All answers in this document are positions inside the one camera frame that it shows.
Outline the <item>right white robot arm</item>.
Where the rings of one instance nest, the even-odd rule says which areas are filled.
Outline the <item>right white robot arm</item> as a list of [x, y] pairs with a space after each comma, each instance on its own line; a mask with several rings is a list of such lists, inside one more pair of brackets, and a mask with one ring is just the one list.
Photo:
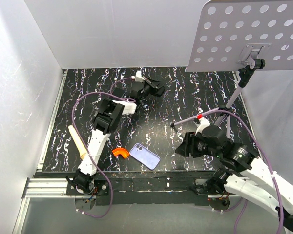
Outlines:
[[209, 155], [219, 159], [224, 169], [217, 170], [207, 182], [206, 190], [225, 191], [264, 208], [293, 232], [293, 185], [242, 143], [234, 143], [218, 126], [206, 126], [197, 132], [186, 132], [176, 148], [183, 157]]

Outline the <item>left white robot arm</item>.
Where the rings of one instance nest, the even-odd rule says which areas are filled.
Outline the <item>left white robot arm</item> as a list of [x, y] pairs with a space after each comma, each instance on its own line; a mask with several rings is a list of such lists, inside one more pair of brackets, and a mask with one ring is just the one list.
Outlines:
[[136, 112], [140, 101], [149, 95], [160, 97], [164, 91], [162, 81], [145, 78], [139, 74], [129, 78], [132, 81], [128, 95], [125, 90], [112, 84], [108, 98], [103, 98], [94, 115], [91, 140], [88, 146], [78, 133], [76, 124], [68, 126], [71, 137], [79, 151], [82, 162], [78, 166], [73, 179], [67, 179], [69, 184], [83, 195], [95, 192], [94, 175], [98, 170], [98, 160], [110, 135], [116, 131], [121, 117]]

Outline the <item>lavender phone case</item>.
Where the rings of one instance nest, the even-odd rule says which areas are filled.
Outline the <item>lavender phone case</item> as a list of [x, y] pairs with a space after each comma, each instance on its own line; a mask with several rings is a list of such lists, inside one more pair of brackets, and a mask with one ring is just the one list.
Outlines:
[[129, 154], [132, 158], [136, 159], [150, 170], [154, 170], [161, 160], [157, 154], [153, 153], [140, 143], [136, 143], [129, 151]]

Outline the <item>black phone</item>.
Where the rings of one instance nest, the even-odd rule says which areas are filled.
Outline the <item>black phone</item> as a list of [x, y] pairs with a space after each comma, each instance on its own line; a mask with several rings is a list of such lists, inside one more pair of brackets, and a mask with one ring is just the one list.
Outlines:
[[160, 96], [164, 93], [164, 91], [165, 91], [165, 87], [164, 87], [164, 86], [157, 87], [157, 88], [155, 89], [155, 93], [154, 93], [154, 95], [155, 95], [156, 97], [160, 97]]

